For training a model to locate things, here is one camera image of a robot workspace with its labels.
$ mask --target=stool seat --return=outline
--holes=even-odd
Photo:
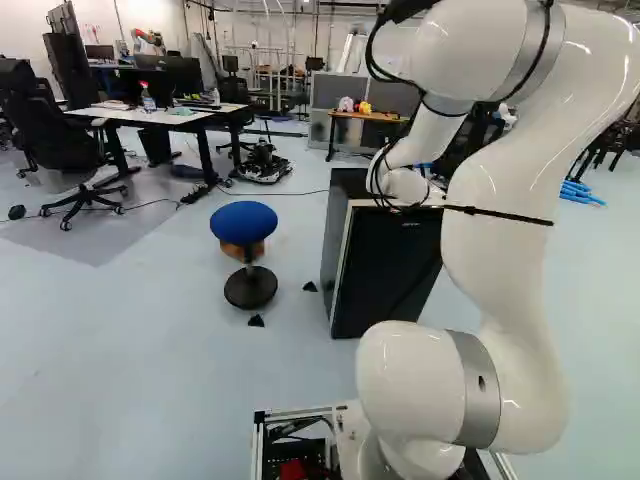
[[[220,240],[241,247],[263,241],[278,226],[278,216],[264,203],[233,202],[211,216],[211,232]]]

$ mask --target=black cabinet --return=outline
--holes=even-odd
[[[379,208],[365,179],[361,168],[331,171],[320,282],[333,338],[417,321],[442,268],[442,210]]]

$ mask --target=black office chair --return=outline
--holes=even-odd
[[[87,134],[83,126],[68,122],[47,93],[38,88],[31,66],[25,60],[0,59],[0,105],[11,123],[20,131],[25,149],[39,170],[60,172],[63,176],[88,180],[97,169],[106,164],[100,155],[98,142]],[[93,202],[113,208],[118,215],[124,213],[121,202],[103,195],[119,192],[126,196],[124,185],[113,188],[89,189],[78,182],[78,191],[54,203],[44,204],[39,215],[48,217],[51,209],[73,204],[60,223],[62,230],[71,230],[70,219],[84,205]]]
[[[223,102],[249,104],[251,99],[249,97],[247,82],[244,78],[236,76],[236,73],[238,72],[238,57],[235,55],[223,55],[222,66],[229,73],[229,76],[224,77],[223,82],[220,82],[220,80],[218,81],[220,86],[220,99]],[[252,109],[247,109],[243,112],[243,116],[239,119],[239,122],[242,123],[242,127],[244,128],[251,125],[255,121],[256,117],[260,120],[264,120],[267,137],[269,137],[269,143],[271,143],[271,132],[269,131],[269,124],[267,122],[268,117],[255,115],[255,112],[253,112]],[[247,150],[248,152],[252,152],[255,146],[255,142],[240,142],[240,148]],[[231,148],[231,143],[216,146],[216,152],[220,153],[222,149],[226,148]]]

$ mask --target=gray floor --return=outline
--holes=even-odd
[[[133,131],[121,136],[142,153]],[[330,167],[365,165],[340,156],[327,165],[305,140],[274,140],[293,175],[234,192],[323,189]],[[226,141],[210,134],[212,146]],[[198,164],[193,136],[174,135],[173,146]],[[0,153],[0,205],[37,212],[50,197],[24,187],[9,160]],[[228,171],[226,157],[215,163]],[[513,460],[523,479],[630,477],[635,467],[640,161],[629,156],[615,173],[586,180],[610,206],[561,202],[546,264],[571,424],[550,452]],[[129,204],[177,199],[191,187],[159,169],[132,188]],[[2,478],[245,479],[254,409],[355,396],[356,342],[331,341],[319,295],[301,291],[318,277],[326,194],[255,198],[279,216],[261,260],[280,282],[265,329],[248,328],[222,297],[239,266],[209,231],[210,215],[234,200],[220,191],[177,212],[169,202],[124,217],[86,212],[70,233],[55,217],[0,225]],[[421,322],[473,331],[478,321],[443,272]]]

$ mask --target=wooden table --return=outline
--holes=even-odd
[[[406,123],[409,121],[407,117],[400,117],[396,114],[371,112],[358,113],[358,112],[338,112],[336,110],[329,111],[328,115],[331,117],[331,129],[329,131],[329,151],[327,152],[327,158],[325,161],[330,162],[335,150],[333,148],[333,139],[336,131],[336,118],[357,118],[359,120],[368,120],[371,122],[383,122],[383,123]]]

